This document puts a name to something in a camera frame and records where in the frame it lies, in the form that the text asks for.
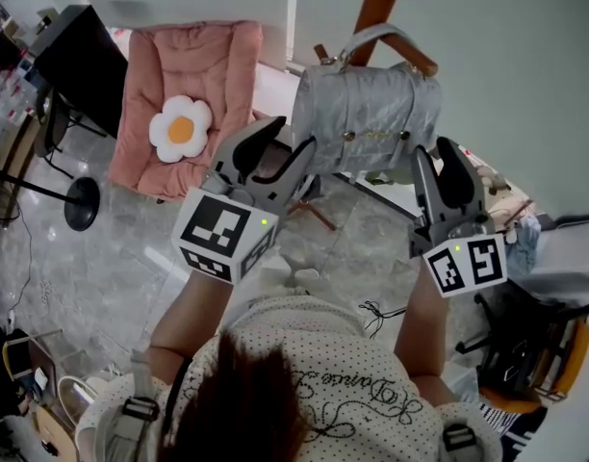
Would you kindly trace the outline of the striped cloth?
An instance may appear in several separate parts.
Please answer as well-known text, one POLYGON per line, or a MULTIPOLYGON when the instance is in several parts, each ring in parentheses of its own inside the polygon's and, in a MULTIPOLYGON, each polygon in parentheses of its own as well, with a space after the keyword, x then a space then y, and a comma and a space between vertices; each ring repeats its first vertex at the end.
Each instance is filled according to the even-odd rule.
POLYGON ((479 408, 487 423, 498 433, 503 450, 503 462, 514 462, 543 424, 548 408, 539 406, 525 414, 502 411, 484 402, 479 408))

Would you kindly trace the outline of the person's left forearm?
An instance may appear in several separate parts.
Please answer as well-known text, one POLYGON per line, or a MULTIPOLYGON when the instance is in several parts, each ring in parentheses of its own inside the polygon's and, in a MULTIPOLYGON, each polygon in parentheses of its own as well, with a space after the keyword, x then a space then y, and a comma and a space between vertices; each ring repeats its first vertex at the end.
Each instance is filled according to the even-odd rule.
POLYGON ((151 335, 146 352, 154 377, 174 381, 183 362, 216 334, 232 292, 232 284, 192 272, 151 335))

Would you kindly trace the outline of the white round stool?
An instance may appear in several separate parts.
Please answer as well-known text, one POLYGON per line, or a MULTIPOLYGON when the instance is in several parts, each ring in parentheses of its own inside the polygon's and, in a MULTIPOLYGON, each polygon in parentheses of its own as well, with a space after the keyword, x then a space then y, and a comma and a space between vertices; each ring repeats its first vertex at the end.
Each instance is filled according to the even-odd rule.
POLYGON ((80 378, 65 375, 58 380, 60 404, 74 426, 78 424, 85 411, 105 390, 108 383, 107 379, 100 376, 80 378))

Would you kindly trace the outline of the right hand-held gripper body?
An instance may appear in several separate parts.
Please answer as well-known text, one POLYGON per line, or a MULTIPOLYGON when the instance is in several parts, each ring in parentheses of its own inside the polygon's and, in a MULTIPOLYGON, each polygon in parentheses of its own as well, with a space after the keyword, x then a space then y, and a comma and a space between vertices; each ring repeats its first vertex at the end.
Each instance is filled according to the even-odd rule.
POLYGON ((410 256, 421 258, 441 297, 479 291, 507 280, 505 243, 487 212, 409 228, 410 256))

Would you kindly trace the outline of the pile of clothes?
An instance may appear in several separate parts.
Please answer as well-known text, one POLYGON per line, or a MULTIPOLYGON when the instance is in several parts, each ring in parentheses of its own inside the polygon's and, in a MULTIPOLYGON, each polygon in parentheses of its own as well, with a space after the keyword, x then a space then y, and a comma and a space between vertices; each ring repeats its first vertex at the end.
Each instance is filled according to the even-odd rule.
POLYGON ((483 183, 485 208, 496 232, 504 238, 508 274, 525 276, 535 267, 542 232, 535 203, 498 171, 480 161, 472 162, 483 183))

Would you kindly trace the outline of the white flower cushion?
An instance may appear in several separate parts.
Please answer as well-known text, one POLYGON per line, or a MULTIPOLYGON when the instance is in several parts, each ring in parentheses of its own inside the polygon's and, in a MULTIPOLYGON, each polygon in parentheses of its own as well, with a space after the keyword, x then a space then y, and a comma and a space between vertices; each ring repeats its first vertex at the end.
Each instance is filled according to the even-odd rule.
POLYGON ((149 124, 149 140, 159 160, 173 164, 199 156, 207 146, 213 114, 202 100, 170 97, 149 124))

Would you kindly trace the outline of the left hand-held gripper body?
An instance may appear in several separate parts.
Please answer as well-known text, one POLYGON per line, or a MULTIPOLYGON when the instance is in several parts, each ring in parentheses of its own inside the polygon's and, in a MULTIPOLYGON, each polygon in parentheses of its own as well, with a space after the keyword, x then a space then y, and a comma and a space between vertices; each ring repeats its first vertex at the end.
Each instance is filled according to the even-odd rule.
POLYGON ((236 285, 273 246, 289 200, 287 160, 271 156, 247 177, 218 155, 200 187, 192 187, 171 241, 186 264, 236 285))

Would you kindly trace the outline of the yellow black chair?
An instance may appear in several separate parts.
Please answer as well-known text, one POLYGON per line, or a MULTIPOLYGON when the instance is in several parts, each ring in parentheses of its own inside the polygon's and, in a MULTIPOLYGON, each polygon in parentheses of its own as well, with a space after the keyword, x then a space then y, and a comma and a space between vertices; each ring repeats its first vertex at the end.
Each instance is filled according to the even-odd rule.
POLYGON ((476 373, 487 403, 510 414, 529 414, 546 401, 566 399, 589 348, 589 303, 573 307, 524 293, 503 295, 497 311, 481 294, 474 302, 482 307, 489 332, 459 342, 455 351, 484 351, 476 373))

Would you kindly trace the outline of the white dotted shirt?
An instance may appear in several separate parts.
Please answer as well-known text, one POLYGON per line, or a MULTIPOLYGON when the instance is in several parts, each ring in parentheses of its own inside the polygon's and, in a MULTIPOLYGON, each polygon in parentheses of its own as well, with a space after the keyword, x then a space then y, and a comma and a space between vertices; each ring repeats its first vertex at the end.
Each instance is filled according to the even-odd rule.
POLYGON ((166 384, 142 361, 77 424, 87 462, 501 462, 479 408, 433 406, 358 316, 263 297, 166 384))

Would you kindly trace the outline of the silver quilted handbag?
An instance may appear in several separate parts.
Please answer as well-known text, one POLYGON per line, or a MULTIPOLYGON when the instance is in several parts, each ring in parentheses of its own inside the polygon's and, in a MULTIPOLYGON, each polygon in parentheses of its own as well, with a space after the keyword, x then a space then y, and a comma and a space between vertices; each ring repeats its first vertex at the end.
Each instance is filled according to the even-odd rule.
POLYGON ((391 24, 373 25, 355 34, 333 62, 304 70, 291 131, 295 143, 317 141, 309 174, 399 170, 409 175, 414 148, 433 146, 442 106, 438 81, 407 62, 387 68, 349 62, 368 42, 402 35, 391 24))

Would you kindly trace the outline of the black monitor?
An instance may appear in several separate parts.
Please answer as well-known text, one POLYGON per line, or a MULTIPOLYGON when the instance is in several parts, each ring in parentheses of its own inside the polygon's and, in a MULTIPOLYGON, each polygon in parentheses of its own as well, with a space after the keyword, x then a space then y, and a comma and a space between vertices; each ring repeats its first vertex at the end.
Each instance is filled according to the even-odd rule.
POLYGON ((29 53, 51 87, 109 136, 117 136, 128 62, 91 5, 67 6, 29 53))

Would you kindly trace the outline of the pink padded chair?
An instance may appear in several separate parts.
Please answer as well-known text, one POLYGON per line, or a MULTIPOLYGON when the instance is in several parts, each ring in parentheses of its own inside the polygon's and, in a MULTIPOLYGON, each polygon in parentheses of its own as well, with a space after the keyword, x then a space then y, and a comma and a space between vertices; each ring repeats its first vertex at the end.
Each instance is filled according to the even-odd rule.
POLYGON ((109 167, 112 182, 164 200, 202 183, 221 143, 253 119, 255 72, 263 42, 255 21, 167 24, 132 31, 122 112, 109 167), (169 98, 202 100, 213 121, 196 157, 162 162, 150 121, 169 98))

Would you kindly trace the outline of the black round-base stand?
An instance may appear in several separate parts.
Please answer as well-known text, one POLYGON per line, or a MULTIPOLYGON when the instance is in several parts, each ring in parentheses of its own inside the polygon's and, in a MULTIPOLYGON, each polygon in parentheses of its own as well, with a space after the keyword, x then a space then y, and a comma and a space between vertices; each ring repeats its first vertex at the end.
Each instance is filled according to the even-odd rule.
POLYGON ((73 181, 66 194, 53 192, 0 170, 0 180, 26 190, 40 193, 64 202, 64 218, 74 231, 83 232, 94 223, 100 207, 100 189, 91 177, 80 177, 73 181))

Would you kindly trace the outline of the yellow frame chair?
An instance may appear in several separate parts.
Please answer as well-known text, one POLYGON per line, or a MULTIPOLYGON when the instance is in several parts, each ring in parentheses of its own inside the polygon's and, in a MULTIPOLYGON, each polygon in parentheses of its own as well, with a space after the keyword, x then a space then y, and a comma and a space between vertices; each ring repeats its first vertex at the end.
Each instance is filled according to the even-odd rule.
POLYGON ((59 359, 46 345, 46 339, 62 335, 61 329, 28 335, 18 330, 18 337, 8 338, 2 346, 2 359, 10 380, 34 397, 39 404, 58 396, 59 359))

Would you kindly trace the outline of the person's right forearm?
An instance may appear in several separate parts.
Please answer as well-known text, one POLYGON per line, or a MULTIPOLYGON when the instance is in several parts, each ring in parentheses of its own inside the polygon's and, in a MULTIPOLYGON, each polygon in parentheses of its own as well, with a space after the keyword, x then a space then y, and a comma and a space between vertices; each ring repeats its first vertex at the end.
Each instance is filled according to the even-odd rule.
POLYGON ((422 264, 394 353, 421 397, 433 406, 457 401, 441 378, 446 362, 448 304, 448 299, 438 292, 426 265, 422 264))

